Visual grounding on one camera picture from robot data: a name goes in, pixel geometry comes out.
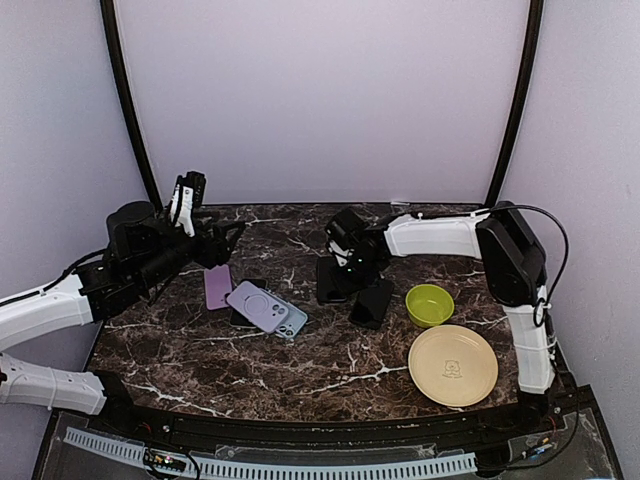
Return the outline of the purple phone case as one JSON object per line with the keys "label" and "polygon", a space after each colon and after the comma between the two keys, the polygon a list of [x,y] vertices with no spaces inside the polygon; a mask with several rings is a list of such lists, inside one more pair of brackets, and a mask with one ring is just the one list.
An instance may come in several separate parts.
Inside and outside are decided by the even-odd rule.
{"label": "purple phone case", "polygon": [[204,271],[205,304],[210,311],[227,307],[226,297],[233,290],[228,265],[216,266]]}

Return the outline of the light blue phone case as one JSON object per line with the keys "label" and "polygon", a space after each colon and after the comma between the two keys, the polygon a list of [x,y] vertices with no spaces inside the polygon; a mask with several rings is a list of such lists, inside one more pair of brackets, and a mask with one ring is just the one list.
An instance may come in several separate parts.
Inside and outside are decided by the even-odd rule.
{"label": "light blue phone case", "polygon": [[293,304],[288,304],[289,313],[278,325],[274,334],[285,340],[293,340],[308,320],[308,315]]}

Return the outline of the lilac phone case with ring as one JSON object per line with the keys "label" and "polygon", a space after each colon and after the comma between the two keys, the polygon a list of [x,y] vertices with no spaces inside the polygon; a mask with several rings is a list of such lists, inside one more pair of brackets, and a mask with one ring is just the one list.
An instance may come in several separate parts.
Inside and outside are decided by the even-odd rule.
{"label": "lilac phone case with ring", "polygon": [[229,293],[226,302],[266,333],[273,333],[289,314],[289,308],[282,301],[249,281],[240,283]]}

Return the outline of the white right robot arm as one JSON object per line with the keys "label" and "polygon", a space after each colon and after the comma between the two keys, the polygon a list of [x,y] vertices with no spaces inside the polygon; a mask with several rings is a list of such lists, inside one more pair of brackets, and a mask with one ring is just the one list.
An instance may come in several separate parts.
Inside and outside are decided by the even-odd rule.
{"label": "white right robot arm", "polygon": [[521,392],[510,424],[534,432],[549,416],[545,394],[555,378],[556,335],[549,310],[558,282],[546,271],[546,253],[523,214],[533,208],[501,202],[467,213],[413,211],[370,224],[345,208],[325,227],[335,259],[335,287],[348,295],[371,286],[393,257],[464,256],[482,262],[488,290],[507,316]]}

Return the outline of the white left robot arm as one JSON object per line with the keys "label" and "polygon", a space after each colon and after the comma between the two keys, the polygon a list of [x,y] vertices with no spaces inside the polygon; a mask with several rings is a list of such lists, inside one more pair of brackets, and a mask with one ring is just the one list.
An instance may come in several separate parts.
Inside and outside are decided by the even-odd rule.
{"label": "white left robot arm", "polygon": [[[244,222],[218,223],[185,201],[160,214],[131,202],[106,219],[108,245],[74,262],[53,282],[1,302],[1,349],[69,327],[106,322],[142,299],[156,301],[191,263],[225,264]],[[112,374],[73,372],[1,356],[1,401],[88,415],[101,413],[120,436],[141,427],[140,412],[116,397]]]}

